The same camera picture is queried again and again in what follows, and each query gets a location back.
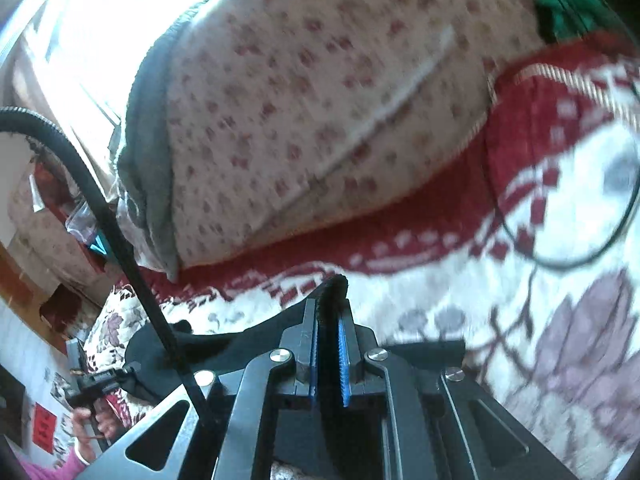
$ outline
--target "black cable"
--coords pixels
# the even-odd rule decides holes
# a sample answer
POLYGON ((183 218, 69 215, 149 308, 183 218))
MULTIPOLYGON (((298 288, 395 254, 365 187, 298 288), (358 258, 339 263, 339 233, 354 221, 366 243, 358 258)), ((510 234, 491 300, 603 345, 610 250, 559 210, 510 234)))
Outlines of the black cable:
MULTIPOLYGON (((564 11, 567 13, 567 15, 569 15, 570 17, 572 17, 572 14, 575 14, 576 16, 578 16, 582 25, 582 29, 584 31, 583 34, 581 34, 581 37, 584 38, 584 35, 588 32, 588 28, 584 23, 584 20, 580 17, 580 13, 577 12, 577 10, 572 7, 572 4, 569 2, 569 0, 566 0, 566 3, 568 6, 572 7, 573 12, 569 12, 567 6, 564 4, 564 0, 558 0, 558 2, 560 3, 564 11)), ((635 41, 635 38, 633 37, 633 35, 631 35, 630 38, 635 44, 638 44, 638 42, 635 41)), ((489 116, 490 113, 491 113, 491 108, 489 108, 489 110, 487 111, 487 116, 489 116)), ((487 137, 488 137, 488 133, 487 133, 487 130, 485 130, 482 136, 482 155, 481 155, 482 174, 484 176, 484 180, 485 180, 487 189, 489 191, 491 200, 494 203, 495 215, 500 221, 500 224, 504 229, 505 233, 512 241, 513 248, 518 254, 520 254, 521 256, 524 256, 528 260, 531 260, 538 266, 543 267, 545 269, 567 271, 567 270, 578 269, 579 267, 592 264, 594 261, 599 259, 603 254, 605 254, 613 246, 613 244, 616 243, 616 241, 618 241, 618 239, 620 238, 621 234, 624 232, 628 222, 630 221, 633 215, 634 208, 636 206, 636 201, 638 200, 638 196, 640 195, 640 168, 636 172, 636 180, 634 182, 634 187, 631 193, 631 197, 629 198, 629 202, 626 205, 625 212, 622 215, 620 222, 618 223, 616 228, 613 230, 612 234, 609 235, 609 237, 604 241, 604 243, 597 250, 594 250, 591 253, 585 256, 576 258, 574 260, 554 260, 552 258, 547 258, 546 256, 540 256, 539 254, 536 254, 533 248, 531 248, 531 250, 525 250, 521 248, 518 243, 518 239, 516 238, 516 235, 513 233, 511 228, 507 225, 506 215, 500 208, 500 198, 498 197, 498 193, 495 190, 495 183, 491 176, 491 171, 489 167, 489 147, 488 147, 487 137)))
POLYGON ((216 421, 202 390, 195 381, 186 356, 182 348, 178 346, 156 298, 140 274, 138 265, 133 257, 131 245, 122 234, 115 215, 106 203, 98 185, 80 155, 76 152, 76 149, 54 123, 24 108, 0 107, 0 132, 18 133, 27 138, 33 137, 33 139, 49 148, 68 169, 71 177, 76 181, 86 198, 97 224, 138 296, 142 307, 145 309, 151 325, 153 325, 160 341, 172 359, 175 370, 200 417, 201 423, 205 428, 214 428, 216 421))
POLYGON ((622 218, 620 219, 620 222, 618 223, 617 227, 614 229, 614 231, 612 232, 612 234, 609 236, 609 238, 607 238, 607 240, 595 251, 591 252, 590 254, 587 254, 586 256, 582 256, 579 258, 576 258, 574 260, 554 260, 551 258, 547 258, 545 256, 540 256, 539 254, 536 254, 533 249, 528 251, 528 250, 524 250, 523 248, 521 248, 518 244, 518 239, 516 238, 515 234, 513 233, 513 231, 510 229, 510 227, 507 225, 507 220, 506 220, 506 216, 504 214, 504 212, 502 211, 502 209, 500 208, 500 199, 498 198, 498 195, 495 191, 495 184, 494 181, 492 179, 491 176, 491 171, 489 168, 489 147, 488 147, 488 142, 487 142, 487 131, 484 132, 484 135, 482 136, 482 158, 481 158, 481 165, 482 165, 482 174, 484 176, 484 180, 487 184, 487 189, 489 191, 489 195, 492 199, 492 202, 494 203, 494 211, 495 211, 495 215, 497 216, 498 220, 500 221, 500 224, 502 225, 502 228, 504 229, 504 231, 507 233, 507 236, 511 239, 511 241, 513 242, 513 248, 514 250, 520 254, 521 256, 526 257, 527 259, 531 260, 532 262, 536 263, 537 265, 539 265, 540 267, 543 267, 545 269, 548 270, 573 270, 573 269, 577 269, 579 267, 583 267, 589 264, 592 264, 595 260, 599 259, 604 253, 606 253, 612 246, 613 244, 620 238, 620 235, 624 232, 632 214, 634 211, 634 207, 636 205, 636 201, 638 200, 638 195, 640 194, 640 170, 638 170, 638 172, 636 173, 636 180, 634 182, 634 188, 633 191, 631 193, 631 197, 629 199, 628 204, 626 205, 626 209, 624 214, 622 215, 622 218))

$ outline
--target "silver bolt head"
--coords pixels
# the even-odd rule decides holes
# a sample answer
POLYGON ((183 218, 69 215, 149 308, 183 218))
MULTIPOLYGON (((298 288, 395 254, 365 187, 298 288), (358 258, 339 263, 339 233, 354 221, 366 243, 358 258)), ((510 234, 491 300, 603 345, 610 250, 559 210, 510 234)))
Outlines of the silver bolt head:
POLYGON ((291 352, 286 348, 276 348, 269 354, 269 358, 275 363, 283 363, 291 358, 291 352))
POLYGON ((465 373, 460 368, 451 366, 449 368, 445 368, 444 376, 447 378, 447 381, 459 383, 462 379, 465 378, 465 373))
POLYGON ((369 350, 367 352, 367 357, 372 361, 384 361, 387 357, 389 357, 389 352, 387 352, 384 348, 374 348, 373 350, 369 350))
POLYGON ((204 386, 209 386, 216 380, 216 374, 211 370, 200 370, 194 374, 196 378, 196 384, 203 388, 204 386))

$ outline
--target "blanket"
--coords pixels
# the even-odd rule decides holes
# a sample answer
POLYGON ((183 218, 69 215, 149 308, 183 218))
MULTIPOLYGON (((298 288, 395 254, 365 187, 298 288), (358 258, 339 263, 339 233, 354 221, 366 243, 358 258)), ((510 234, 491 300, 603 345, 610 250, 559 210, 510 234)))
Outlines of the blanket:
POLYGON ((532 0, 209 0, 136 77, 129 215, 175 279, 379 209, 466 144, 486 71, 539 46, 532 0))
MULTIPOLYGON (((166 318, 238 332, 340 272, 354 320, 381 344, 463 337, 467 369, 578 478, 615 478, 640 440, 640 219, 597 261, 549 270, 515 250, 482 170, 485 156, 520 251, 565 260, 601 245, 640 167, 637 74, 610 51, 589 38, 511 66, 463 152, 378 213, 191 269, 180 285, 148 272, 166 318)), ((92 368, 121 364, 145 323, 117 288, 86 343, 92 368)), ((150 409, 122 392, 113 402, 127 424, 150 409)), ((272 478, 300 475, 275 465, 272 478)))

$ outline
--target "window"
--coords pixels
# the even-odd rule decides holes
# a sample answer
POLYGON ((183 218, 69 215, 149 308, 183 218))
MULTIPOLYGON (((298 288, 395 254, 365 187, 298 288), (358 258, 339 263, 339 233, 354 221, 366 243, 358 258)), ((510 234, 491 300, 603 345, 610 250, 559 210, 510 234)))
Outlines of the window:
POLYGON ((31 70, 63 130, 109 173, 130 86, 154 41, 201 0, 47 0, 23 34, 31 70))

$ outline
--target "wall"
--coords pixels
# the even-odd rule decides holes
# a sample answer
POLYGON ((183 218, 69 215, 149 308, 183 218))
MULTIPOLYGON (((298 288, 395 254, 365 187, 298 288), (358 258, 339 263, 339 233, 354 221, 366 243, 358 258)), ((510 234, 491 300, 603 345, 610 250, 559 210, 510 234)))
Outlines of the wall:
MULTIPOLYGON (((55 372, 69 380, 66 357, 32 332, 0 299, 0 365, 26 388, 26 413, 34 402, 52 412, 60 421, 68 411, 51 397, 55 372)), ((23 450, 36 464, 51 466, 55 458, 31 442, 33 428, 29 421, 23 429, 23 450)))
POLYGON ((6 204, 30 158, 31 150, 23 136, 0 132, 0 243, 5 247, 15 234, 6 204))

